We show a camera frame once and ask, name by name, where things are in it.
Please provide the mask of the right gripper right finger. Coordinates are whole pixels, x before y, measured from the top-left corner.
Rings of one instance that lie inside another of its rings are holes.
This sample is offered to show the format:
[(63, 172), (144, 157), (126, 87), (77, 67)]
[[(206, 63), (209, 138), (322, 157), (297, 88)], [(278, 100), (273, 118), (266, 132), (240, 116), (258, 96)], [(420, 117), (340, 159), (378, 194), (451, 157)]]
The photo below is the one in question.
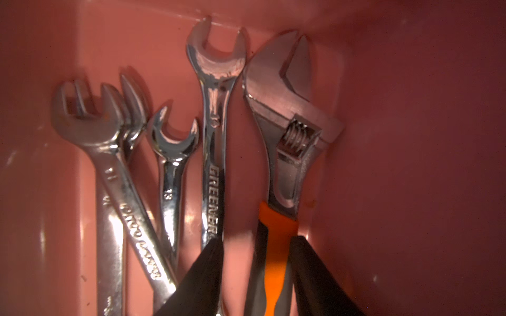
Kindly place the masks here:
[(299, 315), (364, 314), (338, 285), (305, 237), (291, 238), (289, 261)]

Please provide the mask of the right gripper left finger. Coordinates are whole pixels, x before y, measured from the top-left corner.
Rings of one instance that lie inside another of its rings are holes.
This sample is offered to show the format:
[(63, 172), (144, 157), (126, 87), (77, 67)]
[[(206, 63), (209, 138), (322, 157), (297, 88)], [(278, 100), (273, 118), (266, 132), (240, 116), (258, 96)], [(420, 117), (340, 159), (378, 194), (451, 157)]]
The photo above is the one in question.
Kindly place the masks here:
[(220, 300), (224, 247), (213, 239), (156, 315), (216, 315)]

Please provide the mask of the pink plastic storage box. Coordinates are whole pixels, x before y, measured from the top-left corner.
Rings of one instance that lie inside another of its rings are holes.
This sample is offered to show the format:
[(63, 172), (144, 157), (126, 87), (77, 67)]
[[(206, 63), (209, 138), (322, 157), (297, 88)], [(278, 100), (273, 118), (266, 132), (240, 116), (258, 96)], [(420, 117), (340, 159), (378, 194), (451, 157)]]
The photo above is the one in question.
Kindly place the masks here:
[(369, 315), (505, 314), (504, 1), (2, 1), (1, 314), (96, 315), (94, 168), (50, 123), (63, 80), (130, 68), (182, 138), (188, 33), (312, 42), (312, 102), (345, 126), (306, 178), (305, 235)]

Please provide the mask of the small chrome combination wrench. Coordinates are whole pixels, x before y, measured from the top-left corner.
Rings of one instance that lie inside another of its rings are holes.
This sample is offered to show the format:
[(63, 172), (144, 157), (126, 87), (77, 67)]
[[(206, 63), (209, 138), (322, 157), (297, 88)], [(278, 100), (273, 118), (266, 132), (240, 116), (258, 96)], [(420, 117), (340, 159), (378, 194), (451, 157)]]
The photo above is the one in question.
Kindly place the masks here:
[(200, 129), (193, 119), (188, 136), (175, 139), (163, 131), (169, 108), (158, 109), (147, 126), (148, 143), (158, 160), (159, 171), (159, 238), (170, 266), (176, 270), (179, 263), (181, 240), (181, 198), (183, 175), (188, 158), (199, 142)]

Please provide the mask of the orange handled adjustable wrench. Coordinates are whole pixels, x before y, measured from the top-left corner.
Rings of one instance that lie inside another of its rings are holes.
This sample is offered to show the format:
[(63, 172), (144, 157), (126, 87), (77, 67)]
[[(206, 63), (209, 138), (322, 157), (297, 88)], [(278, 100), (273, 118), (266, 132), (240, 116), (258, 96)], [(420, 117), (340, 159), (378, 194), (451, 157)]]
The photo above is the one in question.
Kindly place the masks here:
[(291, 239), (305, 176), (343, 131), (343, 125), (312, 105), (310, 48), (292, 30), (259, 49), (243, 72), (242, 88), (267, 153), (268, 191), (260, 204), (245, 315), (291, 312)]

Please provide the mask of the large chrome wrench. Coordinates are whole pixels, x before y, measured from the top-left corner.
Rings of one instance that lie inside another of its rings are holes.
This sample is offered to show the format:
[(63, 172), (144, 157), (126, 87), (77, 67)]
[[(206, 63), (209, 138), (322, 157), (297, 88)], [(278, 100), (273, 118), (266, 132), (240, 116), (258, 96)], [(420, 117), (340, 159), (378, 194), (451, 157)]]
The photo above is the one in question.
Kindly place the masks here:
[[(126, 71), (120, 73), (120, 82), (126, 103), (124, 113), (130, 117), (123, 133), (124, 157), (129, 161), (147, 125), (147, 101)], [(125, 233), (100, 179), (96, 180), (96, 242), (97, 313), (125, 315)]]

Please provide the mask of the chrome end wrench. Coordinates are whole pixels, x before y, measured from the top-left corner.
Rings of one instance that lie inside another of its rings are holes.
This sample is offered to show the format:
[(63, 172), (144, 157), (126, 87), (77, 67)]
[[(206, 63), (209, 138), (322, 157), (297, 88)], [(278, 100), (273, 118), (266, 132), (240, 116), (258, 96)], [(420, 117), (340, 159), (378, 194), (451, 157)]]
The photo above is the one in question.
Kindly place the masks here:
[(146, 98), (130, 76), (123, 74), (120, 80), (121, 91), (101, 84), (102, 112), (98, 115), (88, 113), (93, 100), (81, 82), (59, 84), (50, 117), (57, 133), (84, 151), (94, 164), (154, 291), (153, 311), (158, 312), (175, 293), (177, 282), (125, 159), (126, 138), (131, 134), (140, 137), (141, 125), (147, 121)]

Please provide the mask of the long chrome combination wrench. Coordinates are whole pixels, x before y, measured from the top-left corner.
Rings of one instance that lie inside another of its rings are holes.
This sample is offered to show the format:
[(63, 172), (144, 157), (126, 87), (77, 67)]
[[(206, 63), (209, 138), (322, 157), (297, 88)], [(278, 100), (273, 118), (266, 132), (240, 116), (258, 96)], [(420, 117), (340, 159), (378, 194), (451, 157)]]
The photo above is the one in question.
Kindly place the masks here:
[(201, 249), (223, 239), (225, 218), (225, 164), (227, 107), (238, 77), (246, 65), (246, 39), (237, 32), (233, 51), (220, 57), (206, 49), (212, 18), (195, 24), (187, 38), (187, 57), (201, 85), (203, 97), (203, 171)]

